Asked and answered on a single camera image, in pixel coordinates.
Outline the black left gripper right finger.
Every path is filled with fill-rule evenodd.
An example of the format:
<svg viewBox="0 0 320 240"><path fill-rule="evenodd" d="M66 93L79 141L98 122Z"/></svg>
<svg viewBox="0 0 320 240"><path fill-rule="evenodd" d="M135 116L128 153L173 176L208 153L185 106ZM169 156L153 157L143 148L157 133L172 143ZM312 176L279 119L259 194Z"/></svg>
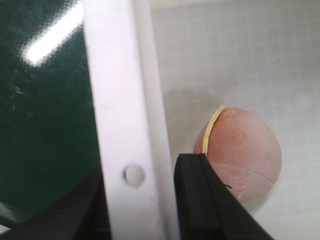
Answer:
<svg viewBox="0 0 320 240"><path fill-rule="evenodd" d="M179 154L174 187L181 239L272 239L230 193L203 153Z"/></svg>

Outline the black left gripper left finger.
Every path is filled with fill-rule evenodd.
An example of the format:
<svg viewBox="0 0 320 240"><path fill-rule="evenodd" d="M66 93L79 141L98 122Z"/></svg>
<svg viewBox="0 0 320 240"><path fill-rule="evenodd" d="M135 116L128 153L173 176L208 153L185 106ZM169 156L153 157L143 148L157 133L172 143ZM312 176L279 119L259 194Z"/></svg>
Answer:
<svg viewBox="0 0 320 240"><path fill-rule="evenodd" d="M58 202L1 234L2 240L110 240L101 165Z"/></svg>

